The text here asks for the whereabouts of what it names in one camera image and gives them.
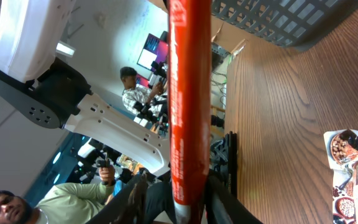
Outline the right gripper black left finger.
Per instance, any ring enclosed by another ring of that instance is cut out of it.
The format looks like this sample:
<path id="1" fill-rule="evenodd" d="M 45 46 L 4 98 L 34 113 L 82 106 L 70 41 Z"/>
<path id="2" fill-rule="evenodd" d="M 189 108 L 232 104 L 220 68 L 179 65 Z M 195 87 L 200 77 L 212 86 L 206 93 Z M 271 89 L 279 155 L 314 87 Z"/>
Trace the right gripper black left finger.
<path id="1" fill-rule="evenodd" d="M 135 175 L 87 224 L 143 223 L 149 173 Z"/>

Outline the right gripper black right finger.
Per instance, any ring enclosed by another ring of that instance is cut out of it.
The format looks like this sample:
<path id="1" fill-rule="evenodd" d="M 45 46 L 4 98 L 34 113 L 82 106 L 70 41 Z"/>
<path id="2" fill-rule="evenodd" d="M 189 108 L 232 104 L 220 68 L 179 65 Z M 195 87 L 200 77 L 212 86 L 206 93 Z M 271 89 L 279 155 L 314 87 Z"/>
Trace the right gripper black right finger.
<path id="1" fill-rule="evenodd" d="M 208 223 L 262 224 L 215 176 L 206 181 L 204 201 Z"/>

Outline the beige nut snack bag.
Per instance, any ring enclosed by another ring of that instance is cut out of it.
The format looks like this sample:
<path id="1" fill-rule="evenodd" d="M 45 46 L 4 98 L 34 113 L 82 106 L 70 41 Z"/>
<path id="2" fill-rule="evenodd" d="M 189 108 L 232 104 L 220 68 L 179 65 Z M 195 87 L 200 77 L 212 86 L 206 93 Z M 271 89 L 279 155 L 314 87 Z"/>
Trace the beige nut snack bag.
<path id="1" fill-rule="evenodd" d="M 333 223 L 358 223 L 358 129 L 324 133 L 333 170 Z"/>

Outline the red snack stick wrapper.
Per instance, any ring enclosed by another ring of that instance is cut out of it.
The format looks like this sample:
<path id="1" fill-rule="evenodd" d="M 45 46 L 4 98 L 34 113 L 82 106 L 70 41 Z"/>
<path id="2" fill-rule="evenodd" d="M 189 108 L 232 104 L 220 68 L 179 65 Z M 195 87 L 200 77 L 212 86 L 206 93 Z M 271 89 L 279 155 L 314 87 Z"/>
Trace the red snack stick wrapper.
<path id="1" fill-rule="evenodd" d="M 211 2 L 169 0 L 169 127 L 177 223 L 200 223 L 209 172 Z"/>

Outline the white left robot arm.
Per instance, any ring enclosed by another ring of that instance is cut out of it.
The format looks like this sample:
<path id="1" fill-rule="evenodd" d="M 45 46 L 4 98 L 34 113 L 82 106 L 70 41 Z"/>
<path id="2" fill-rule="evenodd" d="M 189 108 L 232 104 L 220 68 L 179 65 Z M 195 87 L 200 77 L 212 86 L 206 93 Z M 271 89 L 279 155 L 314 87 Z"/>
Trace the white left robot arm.
<path id="1" fill-rule="evenodd" d="M 56 56 L 74 4 L 1 3 L 0 96 L 39 126 L 88 136 L 163 175 L 169 170 L 169 140 L 117 112 Z"/>

